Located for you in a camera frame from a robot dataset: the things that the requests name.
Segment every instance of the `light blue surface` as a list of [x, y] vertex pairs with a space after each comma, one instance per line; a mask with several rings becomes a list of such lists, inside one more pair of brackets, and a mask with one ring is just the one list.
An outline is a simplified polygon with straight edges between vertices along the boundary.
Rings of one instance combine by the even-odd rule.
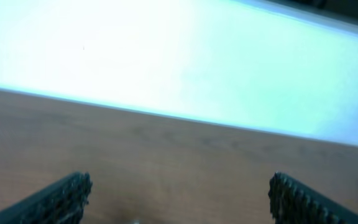
[[0, 88], [358, 145], [358, 34], [258, 7], [0, 0]]

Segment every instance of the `brown wooden surface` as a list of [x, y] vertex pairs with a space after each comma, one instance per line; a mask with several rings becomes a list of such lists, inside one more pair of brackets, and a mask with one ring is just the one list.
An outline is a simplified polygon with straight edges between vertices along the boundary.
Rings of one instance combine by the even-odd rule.
[[0, 210], [75, 170], [83, 223], [273, 223], [284, 171], [358, 213], [358, 148], [0, 91]]

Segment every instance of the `wooden table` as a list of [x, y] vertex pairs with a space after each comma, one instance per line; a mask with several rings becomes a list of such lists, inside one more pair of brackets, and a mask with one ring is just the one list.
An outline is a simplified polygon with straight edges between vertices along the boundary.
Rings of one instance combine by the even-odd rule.
[[273, 223], [276, 170], [358, 213], [358, 147], [0, 91], [0, 210], [75, 170], [83, 223]]

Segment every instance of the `wood grain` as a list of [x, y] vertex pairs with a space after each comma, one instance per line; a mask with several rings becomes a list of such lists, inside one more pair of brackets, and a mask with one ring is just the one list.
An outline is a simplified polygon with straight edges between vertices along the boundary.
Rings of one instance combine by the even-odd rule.
[[276, 170], [358, 213], [358, 147], [0, 91], [0, 210], [75, 170], [83, 223], [273, 223]]

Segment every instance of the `white surface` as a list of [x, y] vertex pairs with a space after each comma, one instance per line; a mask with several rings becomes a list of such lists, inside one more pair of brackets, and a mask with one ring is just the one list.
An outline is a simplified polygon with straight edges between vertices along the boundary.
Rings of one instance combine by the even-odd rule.
[[0, 0], [0, 88], [358, 145], [358, 35], [227, 0]]

